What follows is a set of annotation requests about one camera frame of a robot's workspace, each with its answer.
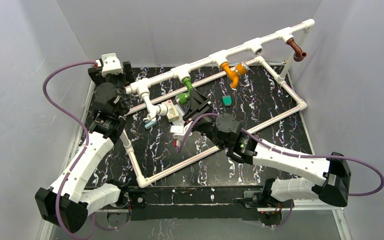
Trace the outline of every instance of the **green pipe fitting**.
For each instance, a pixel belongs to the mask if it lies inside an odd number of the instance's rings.
[[[191,96],[191,89],[193,89],[194,87],[192,86],[190,77],[183,78],[182,83],[186,86],[187,92],[182,92],[177,95],[177,99],[180,105],[185,105],[189,102],[189,97]]]

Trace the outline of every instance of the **pvc tee fitting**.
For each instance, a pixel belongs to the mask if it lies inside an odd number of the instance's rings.
[[[230,80],[232,80],[232,84],[230,86],[234,89],[239,84],[239,77],[245,75],[250,69],[250,67],[245,62],[239,63],[235,67],[234,71],[230,69],[229,63],[227,61],[223,62],[220,67],[226,72],[226,75],[230,78]]]

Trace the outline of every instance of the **brown pipe elbow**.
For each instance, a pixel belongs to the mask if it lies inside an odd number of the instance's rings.
[[[305,57],[307,57],[307,53],[303,51],[301,47],[298,46],[298,44],[295,43],[293,37],[289,38],[286,41],[286,44],[289,45],[295,51],[295,54],[293,55],[293,60],[295,60],[295,62],[301,62],[302,60],[304,60]]]

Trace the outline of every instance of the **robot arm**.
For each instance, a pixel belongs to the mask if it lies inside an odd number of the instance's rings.
[[[227,148],[226,155],[233,161],[267,166],[300,176],[289,180],[268,179],[263,191],[253,195],[253,205],[264,207],[290,199],[320,199],[332,206],[347,206],[351,171],[345,160],[335,159],[335,156],[342,156],[340,153],[334,152],[329,159],[308,158],[308,154],[265,140],[257,142],[243,132],[240,122],[227,113],[194,116],[194,119],[197,122],[185,123],[185,128],[206,135],[220,149]],[[177,133],[174,137],[179,141],[186,136]]]
[[[71,233],[77,232],[87,217],[102,207],[109,204],[125,206],[129,201],[128,195],[125,195],[127,186],[113,180],[83,194],[89,178],[103,157],[117,141],[128,139],[124,131],[126,121],[121,117],[130,108],[125,86],[134,81],[130,63],[123,62],[123,68],[115,53],[102,55],[102,59],[96,62],[98,67],[88,70],[97,86],[93,100],[94,121],[87,128],[89,146],[73,169],[74,159],[78,158],[80,151],[48,189],[41,187],[35,195],[42,218],[60,226],[56,216],[56,199],[64,177],[70,173],[61,190],[59,207],[62,222]]]

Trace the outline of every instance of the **white wall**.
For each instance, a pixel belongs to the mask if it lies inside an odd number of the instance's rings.
[[[0,0],[0,240],[37,238],[35,193],[61,172],[77,127],[46,101],[42,83],[86,59],[56,1]],[[57,76],[49,94],[78,115],[89,83],[79,67]]]
[[[178,66],[310,19],[321,0],[57,0],[90,59],[115,52],[134,66]],[[264,45],[280,62],[290,47]],[[242,62],[247,52],[229,61]]]
[[[292,69],[297,93],[308,103],[305,121],[315,151],[355,156],[384,173],[384,1],[322,1]],[[370,191],[379,178],[350,163],[350,191]],[[384,239],[384,189],[350,197],[345,217],[354,240]]]

